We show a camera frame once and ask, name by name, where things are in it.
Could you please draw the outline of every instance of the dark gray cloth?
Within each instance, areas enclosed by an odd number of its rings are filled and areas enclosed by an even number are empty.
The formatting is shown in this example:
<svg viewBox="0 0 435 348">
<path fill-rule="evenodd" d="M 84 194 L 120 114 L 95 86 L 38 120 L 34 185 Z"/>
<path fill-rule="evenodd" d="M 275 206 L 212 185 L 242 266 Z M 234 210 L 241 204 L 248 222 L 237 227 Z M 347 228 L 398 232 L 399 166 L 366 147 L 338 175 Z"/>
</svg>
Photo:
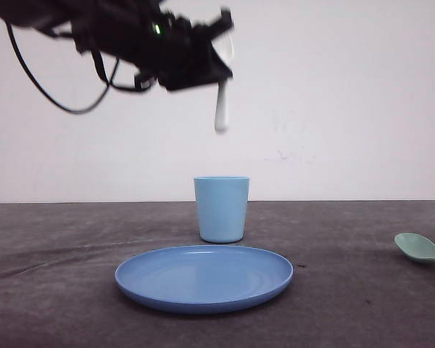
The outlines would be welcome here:
<svg viewBox="0 0 435 348">
<path fill-rule="evenodd" d="M 125 298 L 125 259 L 204 244 L 194 203 L 0 205 L 0 348 L 432 347 L 435 265 L 394 245 L 435 242 L 435 202 L 251 202 L 244 239 L 295 267 L 279 297 L 223 315 Z"/>
</svg>

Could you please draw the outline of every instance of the light blue plastic cup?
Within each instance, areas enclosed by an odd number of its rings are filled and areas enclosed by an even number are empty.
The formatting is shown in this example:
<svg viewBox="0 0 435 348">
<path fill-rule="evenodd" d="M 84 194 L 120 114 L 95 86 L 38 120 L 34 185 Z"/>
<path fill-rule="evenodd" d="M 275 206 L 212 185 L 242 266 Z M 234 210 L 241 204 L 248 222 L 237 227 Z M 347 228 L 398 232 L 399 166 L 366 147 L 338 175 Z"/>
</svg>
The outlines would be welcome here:
<svg viewBox="0 0 435 348">
<path fill-rule="evenodd" d="M 194 179 L 200 236 L 212 243 L 232 243 L 244 236 L 249 178 L 201 176 Z"/>
</svg>

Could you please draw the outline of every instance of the mint green spoon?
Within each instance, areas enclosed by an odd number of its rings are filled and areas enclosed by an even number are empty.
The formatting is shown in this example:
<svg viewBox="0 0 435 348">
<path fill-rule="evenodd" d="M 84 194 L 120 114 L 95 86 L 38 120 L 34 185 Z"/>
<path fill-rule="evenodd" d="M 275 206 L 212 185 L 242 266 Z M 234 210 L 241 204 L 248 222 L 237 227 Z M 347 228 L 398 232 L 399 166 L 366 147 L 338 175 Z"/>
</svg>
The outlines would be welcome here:
<svg viewBox="0 0 435 348">
<path fill-rule="evenodd" d="M 416 233 L 400 233 L 394 242 L 410 259 L 417 262 L 435 262 L 435 244 Z"/>
</svg>

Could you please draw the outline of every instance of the white wall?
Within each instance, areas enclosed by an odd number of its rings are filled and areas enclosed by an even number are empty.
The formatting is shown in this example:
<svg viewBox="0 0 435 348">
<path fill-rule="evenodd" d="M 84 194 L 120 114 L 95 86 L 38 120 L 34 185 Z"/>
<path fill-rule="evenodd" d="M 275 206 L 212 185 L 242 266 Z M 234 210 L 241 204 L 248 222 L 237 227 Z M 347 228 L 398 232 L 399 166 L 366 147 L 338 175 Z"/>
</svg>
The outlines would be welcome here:
<svg viewBox="0 0 435 348">
<path fill-rule="evenodd" d="M 0 21 L 0 202 L 193 199 L 195 175 L 248 175 L 251 199 L 435 199 L 435 0 L 227 4 L 225 136 L 213 131 L 215 86 L 114 92 L 89 115 L 60 112 L 25 77 Z M 165 3 L 203 20 L 220 5 Z M 17 40 L 65 104 L 101 90 L 71 43 L 29 30 Z"/>
</svg>

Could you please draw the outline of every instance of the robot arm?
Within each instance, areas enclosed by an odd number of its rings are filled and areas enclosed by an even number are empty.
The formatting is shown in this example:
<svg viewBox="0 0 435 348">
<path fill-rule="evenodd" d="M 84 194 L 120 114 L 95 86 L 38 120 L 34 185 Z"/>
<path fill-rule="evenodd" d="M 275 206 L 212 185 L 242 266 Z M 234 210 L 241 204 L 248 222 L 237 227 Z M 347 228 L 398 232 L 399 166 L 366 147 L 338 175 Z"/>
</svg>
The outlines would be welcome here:
<svg viewBox="0 0 435 348">
<path fill-rule="evenodd" d="M 139 69 L 135 87 L 120 89 L 142 92 L 157 80 L 175 91 L 232 77 L 211 44 L 233 27 L 231 13 L 223 9 L 213 23 L 192 26 L 184 17 L 162 12 L 161 1 L 0 0 L 0 17 L 47 36 L 74 40 L 80 53 L 92 52 L 105 83 L 99 52 L 133 63 Z M 71 33 L 55 32 L 65 22 L 71 23 Z"/>
</svg>

